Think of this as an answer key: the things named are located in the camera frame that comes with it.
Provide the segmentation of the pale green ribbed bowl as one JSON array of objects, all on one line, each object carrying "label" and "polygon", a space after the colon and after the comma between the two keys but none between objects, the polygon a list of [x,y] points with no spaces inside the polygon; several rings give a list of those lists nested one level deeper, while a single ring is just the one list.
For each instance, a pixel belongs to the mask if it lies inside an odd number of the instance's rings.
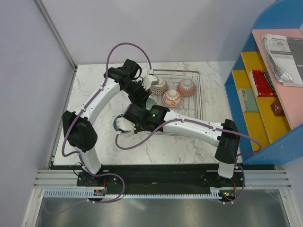
[{"label": "pale green ribbed bowl", "polygon": [[157,105],[157,102],[152,99],[152,98],[148,98],[147,101],[146,101],[146,105],[145,105],[145,108],[147,110],[151,110],[151,108],[154,106],[154,105]]}]

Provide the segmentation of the brown square pattern bowl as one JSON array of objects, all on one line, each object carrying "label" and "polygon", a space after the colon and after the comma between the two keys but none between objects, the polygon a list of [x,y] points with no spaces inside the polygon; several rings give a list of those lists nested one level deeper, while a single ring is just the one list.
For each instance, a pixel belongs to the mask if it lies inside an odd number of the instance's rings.
[{"label": "brown square pattern bowl", "polygon": [[150,87],[150,91],[154,95],[163,95],[165,92],[168,91],[168,84],[165,79],[159,78],[159,83],[157,85],[152,85]]}]

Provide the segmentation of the blue triangle pattern bowl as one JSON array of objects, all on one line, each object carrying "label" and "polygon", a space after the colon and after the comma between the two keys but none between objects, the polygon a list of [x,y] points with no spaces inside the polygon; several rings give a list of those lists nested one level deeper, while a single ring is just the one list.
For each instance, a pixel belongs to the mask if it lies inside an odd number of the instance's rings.
[{"label": "blue triangle pattern bowl", "polygon": [[123,117],[123,114],[118,115],[118,116],[114,119],[114,121],[113,121],[113,128],[114,128],[115,131],[117,131],[117,132],[124,133],[124,131],[121,130],[121,129],[119,129],[119,127],[118,127],[118,125],[117,125],[117,120],[118,120],[119,118],[121,118],[121,117]]}]

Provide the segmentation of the orange floral bowl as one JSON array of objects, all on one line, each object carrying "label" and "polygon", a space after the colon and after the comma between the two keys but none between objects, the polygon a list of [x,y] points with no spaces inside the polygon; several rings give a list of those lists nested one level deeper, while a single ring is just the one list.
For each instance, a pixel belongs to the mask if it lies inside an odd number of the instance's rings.
[{"label": "orange floral bowl", "polygon": [[182,95],[175,89],[170,89],[163,94],[162,102],[168,107],[177,107],[182,103]]}]

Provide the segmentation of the metal wire dish rack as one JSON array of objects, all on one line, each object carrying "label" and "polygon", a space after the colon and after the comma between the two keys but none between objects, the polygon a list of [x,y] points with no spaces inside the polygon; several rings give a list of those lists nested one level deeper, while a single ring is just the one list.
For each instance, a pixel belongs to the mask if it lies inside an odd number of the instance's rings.
[{"label": "metal wire dish rack", "polygon": [[154,69],[159,83],[150,87],[147,108],[161,105],[184,117],[203,119],[202,87],[198,71]]}]

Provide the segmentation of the leaf pattern bowl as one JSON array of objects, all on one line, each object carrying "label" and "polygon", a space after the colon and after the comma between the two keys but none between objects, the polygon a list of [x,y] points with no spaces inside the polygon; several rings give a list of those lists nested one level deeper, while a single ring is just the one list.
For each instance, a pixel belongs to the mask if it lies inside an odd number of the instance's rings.
[{"label": "leaf pattern bowl", "polygon": [[177,91],[182,96],[192,96],[196,92],[196,84],[191,79],[183,79],[178,83]]}]

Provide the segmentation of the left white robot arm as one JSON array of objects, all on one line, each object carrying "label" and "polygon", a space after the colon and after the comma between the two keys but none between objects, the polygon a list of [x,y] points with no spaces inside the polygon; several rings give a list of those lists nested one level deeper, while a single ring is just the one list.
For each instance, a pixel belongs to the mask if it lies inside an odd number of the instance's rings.
[{"label": "left white robot arm", "polygon": [[74,153],[79,155],[89,173],[87,180],[93,186],[99,186],[104,181],[104,175],[99,171],[102,164],[95,150],[98,135],[93,125],[104,107],[122,90],[129,95],[131,103],[145,107],[151,93],[149,89],[158,84],[159,79],[153,70],[149,70],[142,80],[137,81],[136,75],[141,72],[142,68],[130,59],[121,67],[106,67],[104,79],[95,92],[75,111],[65,111],[62,116],[63,144],[69,143],[75,147]]}]

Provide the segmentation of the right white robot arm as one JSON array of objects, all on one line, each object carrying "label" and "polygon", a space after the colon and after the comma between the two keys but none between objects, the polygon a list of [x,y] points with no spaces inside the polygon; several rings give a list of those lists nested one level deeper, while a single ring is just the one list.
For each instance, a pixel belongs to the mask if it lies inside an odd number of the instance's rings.
[{"label": "right white robot arm", "polygon": [[119,131],[133,131],[135,134],[149,131],[174,133],[202,140],[216,147],[215,158],[219,161],[217,181],[228,186],[234,180],[236,155],[240,134],[234,121],[224,123],[206,122],[177,113],[167,107],[153,105],[150,110],[130,104],[121,117],[116,119]]}]

